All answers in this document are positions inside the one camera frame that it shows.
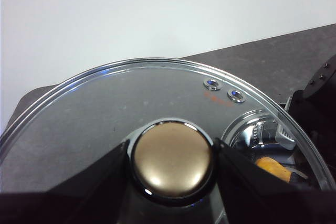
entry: yellow food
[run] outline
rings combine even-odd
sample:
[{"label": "yellow food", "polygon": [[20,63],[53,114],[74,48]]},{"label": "yellow food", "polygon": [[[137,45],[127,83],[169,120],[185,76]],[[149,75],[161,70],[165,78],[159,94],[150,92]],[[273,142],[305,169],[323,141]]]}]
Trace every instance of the yellow food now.
[{"label": "yellow food", "polygon": [[262,157],[256,161],[256,165],[273,174],[274,176],[289,183],[291,171],[280,165],[276,160],[270,157]]}]

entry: white wall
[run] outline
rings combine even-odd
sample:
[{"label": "white wall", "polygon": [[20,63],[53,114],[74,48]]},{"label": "white wall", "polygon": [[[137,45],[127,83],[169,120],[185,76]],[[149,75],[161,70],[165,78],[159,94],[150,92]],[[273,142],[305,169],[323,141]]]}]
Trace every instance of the white wall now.
[{"label": "white wall", "polygon": [[182,57],[336,23],[336,0],[1,0],[1,131],[28,91],[136,57]]}]

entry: clear plastic lid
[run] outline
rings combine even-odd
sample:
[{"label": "clear plastic lid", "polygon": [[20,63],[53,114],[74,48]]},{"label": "clear plastic lid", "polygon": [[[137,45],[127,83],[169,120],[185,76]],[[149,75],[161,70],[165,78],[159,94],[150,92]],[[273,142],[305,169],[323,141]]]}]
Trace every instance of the clear plastic lid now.
[{"label": "clear plastic lid", "polygon": [[28,108],[1,138],[1,191],[47,191],[160,118],[195,123],[275,176],[295,174],[278,177],[299,188],[335,189],[304,131],[262,92],[209,66],[149,58],[81,73]]}]

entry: lid knob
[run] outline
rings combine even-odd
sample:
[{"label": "lid knob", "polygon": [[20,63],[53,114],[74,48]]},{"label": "lid knob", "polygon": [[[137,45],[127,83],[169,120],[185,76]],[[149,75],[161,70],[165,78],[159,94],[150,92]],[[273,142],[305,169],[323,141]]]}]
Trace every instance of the lid knob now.
[{"label": "lid knob", "polygon": [[183,122],[161,122],[147,128],[135,145],[134,170],[148,194],[169,198],[195,193],[212,169],[207,138]]}]

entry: gray countertop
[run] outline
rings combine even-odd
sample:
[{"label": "gray countertop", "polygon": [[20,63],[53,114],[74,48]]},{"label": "gray countertop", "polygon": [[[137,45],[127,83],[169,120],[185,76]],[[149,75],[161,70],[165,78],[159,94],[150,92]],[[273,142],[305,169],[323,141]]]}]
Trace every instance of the gray countertop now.
[{"label": "gray countertop", "polygon": [[[316,70],[336,54],[336,24],[184,57],[249,82],[278,103],[304,89]],[[8,124],[54,86],[35,89],[20,100]]]}]

